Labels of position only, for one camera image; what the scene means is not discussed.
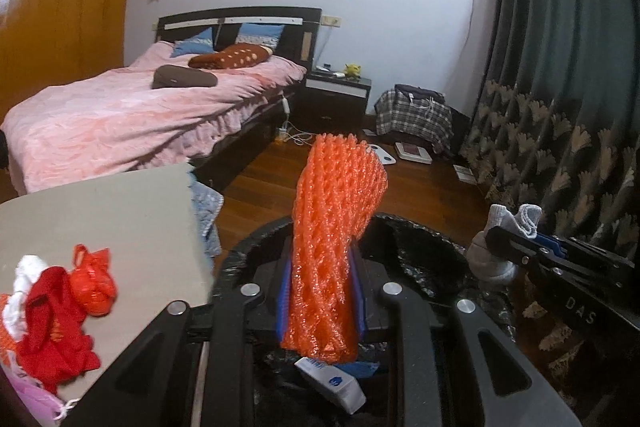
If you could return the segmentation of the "booklet on floor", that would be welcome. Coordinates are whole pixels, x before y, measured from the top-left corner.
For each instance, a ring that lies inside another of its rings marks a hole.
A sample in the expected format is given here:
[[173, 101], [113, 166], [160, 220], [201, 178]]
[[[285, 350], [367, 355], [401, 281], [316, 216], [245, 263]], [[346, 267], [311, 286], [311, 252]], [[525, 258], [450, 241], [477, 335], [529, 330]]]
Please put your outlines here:
[[477, 179], [475, 178], [473, 171], [469, 167], [454, 165], [454, 172], [456, 173], [459, 181], [466, 184], [477, 184]]

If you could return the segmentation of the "orange-red plastic bag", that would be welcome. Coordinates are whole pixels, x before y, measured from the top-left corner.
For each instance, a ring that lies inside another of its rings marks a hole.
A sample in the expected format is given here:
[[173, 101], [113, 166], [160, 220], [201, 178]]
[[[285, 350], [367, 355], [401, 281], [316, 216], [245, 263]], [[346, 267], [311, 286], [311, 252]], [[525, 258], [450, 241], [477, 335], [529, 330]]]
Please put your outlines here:
[[74, 269], [70, 287], [81, 308], [92, 317], [105, 317], [117, 298], [117, 286], [110, 273], [111, 253], [108, 248], [92, 253], [82, 244], [74, 248]]

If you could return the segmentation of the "left blue pillow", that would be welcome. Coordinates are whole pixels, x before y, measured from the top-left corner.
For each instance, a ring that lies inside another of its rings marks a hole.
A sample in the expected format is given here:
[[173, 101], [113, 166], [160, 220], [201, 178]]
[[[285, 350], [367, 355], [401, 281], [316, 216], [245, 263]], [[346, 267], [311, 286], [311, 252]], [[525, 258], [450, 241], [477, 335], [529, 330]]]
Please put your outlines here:
[[171, 57], [183, 56], [186, 54], [211, 54], [214, 52], [214, 30], [207, 27], [194, 37], [176, 41], [171, 52]]

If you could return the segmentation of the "pink cloth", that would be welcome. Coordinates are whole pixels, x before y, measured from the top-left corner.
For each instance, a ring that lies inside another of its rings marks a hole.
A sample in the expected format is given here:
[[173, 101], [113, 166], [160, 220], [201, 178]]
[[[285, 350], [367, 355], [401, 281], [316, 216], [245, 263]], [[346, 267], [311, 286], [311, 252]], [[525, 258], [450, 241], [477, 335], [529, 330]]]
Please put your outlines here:
[[17, 396], [40, 426], [54, 427], [66, 418], [65, 403], [42, 387], [39, 381], [26, 374], [15, 374], [9, 367], [1, 366], [4, 375]]

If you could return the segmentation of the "blue pillow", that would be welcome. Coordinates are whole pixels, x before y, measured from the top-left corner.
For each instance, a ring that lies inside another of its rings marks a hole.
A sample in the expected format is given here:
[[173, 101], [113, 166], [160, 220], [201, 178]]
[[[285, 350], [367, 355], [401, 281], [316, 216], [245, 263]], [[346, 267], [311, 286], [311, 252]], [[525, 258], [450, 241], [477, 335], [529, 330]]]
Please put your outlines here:
[[171, 52], [171, 57], [183, 56], [186, 54], [211, 54], [214, 52], [214, 30], [207, 27], [194, 37], [176, 41]]
[[235, 42], [256, 44], [274, 51], [278, 47], [283, 31], [283, 25], [242, 23]]

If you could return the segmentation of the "right blue pillow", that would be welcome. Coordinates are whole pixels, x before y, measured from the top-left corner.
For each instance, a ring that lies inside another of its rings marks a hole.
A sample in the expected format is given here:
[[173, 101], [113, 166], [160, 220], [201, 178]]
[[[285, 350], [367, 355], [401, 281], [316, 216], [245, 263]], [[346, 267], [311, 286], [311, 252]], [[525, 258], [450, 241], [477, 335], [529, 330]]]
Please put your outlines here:
[[274, 51], [278, 47], [283, 31], [283, 25], [242, 23], [235, 42], [256, 44]]

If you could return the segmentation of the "black wooden headboard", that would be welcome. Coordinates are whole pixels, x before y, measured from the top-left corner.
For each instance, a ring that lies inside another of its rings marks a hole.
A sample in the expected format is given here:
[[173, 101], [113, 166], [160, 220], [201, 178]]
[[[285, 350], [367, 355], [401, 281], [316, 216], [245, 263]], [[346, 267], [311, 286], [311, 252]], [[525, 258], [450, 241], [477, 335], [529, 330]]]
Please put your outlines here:
[[320, 29], [322, 9], [302, 6], [237, 6], [185, 12], [161, 17], [155, 40], [186, 40], [212, 28], [216, 50], [235, 42], [243, 24], [278, 25], [283, 31], [274, 51], [296, 64], [312, 69], [314, 47]]

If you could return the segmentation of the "wooden wardrobe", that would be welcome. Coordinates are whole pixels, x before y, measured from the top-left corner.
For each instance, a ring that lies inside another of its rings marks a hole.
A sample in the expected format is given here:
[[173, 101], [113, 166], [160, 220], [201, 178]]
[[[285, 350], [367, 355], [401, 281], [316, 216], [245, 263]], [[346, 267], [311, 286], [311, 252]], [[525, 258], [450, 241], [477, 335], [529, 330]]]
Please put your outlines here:
[[126, 0], [1, 0], [1, 113], [124, 64]]

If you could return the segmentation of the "white bathroom scale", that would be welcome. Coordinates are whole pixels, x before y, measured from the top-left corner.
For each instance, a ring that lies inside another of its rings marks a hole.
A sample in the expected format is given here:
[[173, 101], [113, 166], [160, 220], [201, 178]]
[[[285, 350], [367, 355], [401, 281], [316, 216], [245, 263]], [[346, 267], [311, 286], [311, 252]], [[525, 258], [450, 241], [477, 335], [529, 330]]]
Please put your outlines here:
[[383, 147], [380, 147], [379, 145], [376, 145], [376, 144], [370, 144], [369, 150], [372, 153], [375, 153], [375, 156], [378, 158], [378, 160], [383, 166], [390, 166], [390, 165], [396, 164], [395, 157], [392, 154], [386, 152], [386, 150], [384, 150]]

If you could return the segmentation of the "white sock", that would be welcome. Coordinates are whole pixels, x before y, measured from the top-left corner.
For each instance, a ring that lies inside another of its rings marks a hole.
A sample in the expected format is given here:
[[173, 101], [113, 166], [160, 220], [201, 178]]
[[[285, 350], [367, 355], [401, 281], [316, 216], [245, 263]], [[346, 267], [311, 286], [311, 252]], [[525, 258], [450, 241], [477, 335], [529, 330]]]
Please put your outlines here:
[[516, 256], [511, 241], [536, 239], [541, 215], [541, 207], [535, 204], [522, 204], [517, 213], [506, 206], [492, 204], [485, 228], [475, 234], [464, 254], [471, 272], [484, 283], [510, 284], [518, 272], [516, 264], [509, 259], [510, 255]]

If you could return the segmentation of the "red cloth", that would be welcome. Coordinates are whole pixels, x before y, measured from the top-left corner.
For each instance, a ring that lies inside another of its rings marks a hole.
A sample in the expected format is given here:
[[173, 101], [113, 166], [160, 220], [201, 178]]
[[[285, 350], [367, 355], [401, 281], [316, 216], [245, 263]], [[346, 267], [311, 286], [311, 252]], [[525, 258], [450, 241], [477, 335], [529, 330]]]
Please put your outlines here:
[[86, 312], [75, 300], [62, 267], [45, 269], [25, 301], [27, 333], [17, 343], [25, 372], [48, 392], [101, 366], [93, 339], [84, 333]]

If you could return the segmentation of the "orange foam fruit net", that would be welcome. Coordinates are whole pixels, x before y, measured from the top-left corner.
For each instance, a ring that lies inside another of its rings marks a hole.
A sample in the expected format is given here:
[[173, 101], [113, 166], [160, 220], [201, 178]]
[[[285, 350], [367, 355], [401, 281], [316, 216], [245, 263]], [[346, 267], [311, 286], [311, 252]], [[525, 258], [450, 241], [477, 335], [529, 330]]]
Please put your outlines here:
[[388, 187], [369, 144], [320, 134], [300, 175], [292, 220], [288, 330], [281, 346], [326, 363], [355, 361], [350, 241], [361, 239]]

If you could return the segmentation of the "yellow plush toy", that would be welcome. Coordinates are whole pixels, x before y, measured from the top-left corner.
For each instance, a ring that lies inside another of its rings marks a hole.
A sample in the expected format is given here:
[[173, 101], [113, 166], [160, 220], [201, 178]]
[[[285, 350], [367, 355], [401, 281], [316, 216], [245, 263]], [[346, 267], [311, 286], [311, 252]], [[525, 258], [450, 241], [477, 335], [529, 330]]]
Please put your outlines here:
[[359, 78], [361, 76], [361, 66], [358, 64], [346, 64], [344, 74], [348, 78]]

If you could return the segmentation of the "white tissue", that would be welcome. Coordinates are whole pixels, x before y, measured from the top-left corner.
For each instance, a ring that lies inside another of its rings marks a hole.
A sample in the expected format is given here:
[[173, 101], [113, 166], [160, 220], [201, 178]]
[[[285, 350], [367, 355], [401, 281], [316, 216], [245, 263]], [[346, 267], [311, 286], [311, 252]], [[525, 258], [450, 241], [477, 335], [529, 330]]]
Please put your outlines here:
[[25, 303], [32, 286], [49, 265], [34, 255], [25, 255], [15, 269], [13, 293], [2, 309], [2, 323], [10, 337], [19, 343], [27, 334]]

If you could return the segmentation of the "bed with pink cover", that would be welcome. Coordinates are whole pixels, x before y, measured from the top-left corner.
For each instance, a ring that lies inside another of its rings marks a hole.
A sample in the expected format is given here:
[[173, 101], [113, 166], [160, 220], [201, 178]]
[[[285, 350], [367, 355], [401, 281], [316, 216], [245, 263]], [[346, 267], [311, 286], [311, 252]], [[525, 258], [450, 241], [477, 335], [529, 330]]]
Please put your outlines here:
[[1, 130], [17, 194], [205, 158], [306, 74], [273, 55], [249, 68], [216, 70], [214, 87], [155, 89], [158, 68], [189, 62], [171, 52], [159, 41], [128, 67], [47, 87], [12, 107]]

